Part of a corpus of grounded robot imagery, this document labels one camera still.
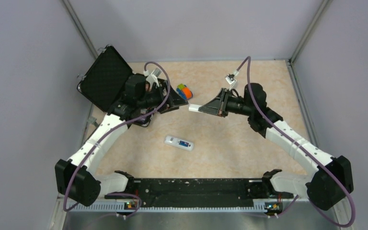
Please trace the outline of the colourful toy brick car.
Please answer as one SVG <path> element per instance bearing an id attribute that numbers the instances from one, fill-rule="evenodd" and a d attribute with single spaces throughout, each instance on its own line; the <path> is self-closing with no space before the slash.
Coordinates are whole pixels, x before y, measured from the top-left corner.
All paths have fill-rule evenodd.
<path id="1" fill-rule="evenodd" d="M 177 85 L 176 91 L 186 101 L 192 99 L 194 96 L 192 91 L 185 84 Z"/>

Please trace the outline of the white battery cover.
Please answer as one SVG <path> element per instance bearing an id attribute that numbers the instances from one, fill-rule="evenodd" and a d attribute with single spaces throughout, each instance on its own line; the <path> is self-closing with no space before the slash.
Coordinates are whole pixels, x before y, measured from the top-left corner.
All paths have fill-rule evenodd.
<path id="1" fill-rule="evenodd" d="M 200 113 L 199 111 L 199 108 L 201 107 L 201 105 L 198 105 L 198 104 L 189 104 L 188 106 L 188 110 L 190 112 L 197 112 L 197 113 Z"/>

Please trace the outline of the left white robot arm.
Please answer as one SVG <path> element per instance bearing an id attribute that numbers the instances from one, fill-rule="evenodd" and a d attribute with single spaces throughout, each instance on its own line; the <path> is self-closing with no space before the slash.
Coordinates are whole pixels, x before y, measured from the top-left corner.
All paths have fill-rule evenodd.
<path id="1" fill-rule="evenodd" d="M 122 96 L 111 105 L 83 146 L 67 160 L 56 163 L 57 188 L 65 202 L 72 199 L 88 207 L 98 197 L 110 193 L 131 197 L 135 186 L 127 174 L 114 172 L 95 177 L 102 158 L 132 124 L 147 124 L 154 113 L 167 113 L 188 104 L 170 86 L 169 79 L 148 81 L 141 74 L 130 76 L 120 92 Z"/>

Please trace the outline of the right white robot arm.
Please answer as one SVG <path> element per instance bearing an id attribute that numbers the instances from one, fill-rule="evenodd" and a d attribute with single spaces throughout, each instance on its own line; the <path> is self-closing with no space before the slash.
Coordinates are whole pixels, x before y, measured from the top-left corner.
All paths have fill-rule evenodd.
<path id="1" fill-rule="evenodd" d="M 226 117 L 229 113 L 245 115 L 252 130 L 277 144 L 305 171 L 305 175 L 272 170 L 263 177 L 262 192 L 275 197 L 280 192 L 308 198 L 317 208 L 329 210 L 344 198 L 354 202 L 353 177 L 350 161 L 338 158 L 314 146 L 294 131 L 283 117 L 267 106 L 267 94 L 258 83 L 247 84 L 244 96 L 237 97 L 222 88 L 219 94 L 198 112 Z"/>

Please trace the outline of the white remote control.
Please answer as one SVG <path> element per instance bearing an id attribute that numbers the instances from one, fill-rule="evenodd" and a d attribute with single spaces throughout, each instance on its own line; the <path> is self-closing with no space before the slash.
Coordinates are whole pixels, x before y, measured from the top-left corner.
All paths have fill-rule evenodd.
<path id="1" fill-rule="evenodd" d="M 190 142 L 188 140 L 184 140 L 181 138 L 173 137 L 173 136 L 166 136 L 164 139 L 164 143 L 166 145 L 176 147 L 176 148 L 186 150 L 186 151 L 192 151 L 194 149 L 193 142 Z"/>

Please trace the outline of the black poker chip case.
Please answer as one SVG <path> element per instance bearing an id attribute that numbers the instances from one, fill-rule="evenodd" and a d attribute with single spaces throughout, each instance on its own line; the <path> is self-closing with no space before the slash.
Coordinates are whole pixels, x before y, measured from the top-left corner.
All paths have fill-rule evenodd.
<path id="1" fill-rule="evenodd" d="M 101 111 L 115 115 L 114 102 L 120 98 L 127 79 L 135 74 L 140 73 L 135 73 L 119 52 L 112 45 L 107 45 L 83 76 L 77 89 Z M 149 112 L 141 116 L 118 117 L 122 121 L 133 119 L 135 124 L 141 126 L 151 119 Z"/>

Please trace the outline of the purple AAA battery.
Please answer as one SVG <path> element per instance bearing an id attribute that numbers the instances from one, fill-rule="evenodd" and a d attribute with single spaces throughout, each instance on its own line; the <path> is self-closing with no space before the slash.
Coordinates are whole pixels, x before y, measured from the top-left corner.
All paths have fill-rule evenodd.
<path id="1" fill-rule="evenodd" d="M 191 148 L 191 143 L 190 142 L 179 140 L 178 144 L 179 144 L 179 146 L 181 146 L 183 148 Z"/>

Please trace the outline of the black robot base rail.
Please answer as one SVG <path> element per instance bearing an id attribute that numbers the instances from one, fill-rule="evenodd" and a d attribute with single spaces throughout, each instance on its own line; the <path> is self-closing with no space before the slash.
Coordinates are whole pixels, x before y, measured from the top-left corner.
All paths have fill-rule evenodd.
<path id="1" fill-rule="evenodd" d="M 275 192 L 255 178 L 135 178 L 130 179 L 124 193 L 142 200 L 141 210 L 230 210 L 260 211 L 274 202 L 293 199 L 287 192 Z"/>

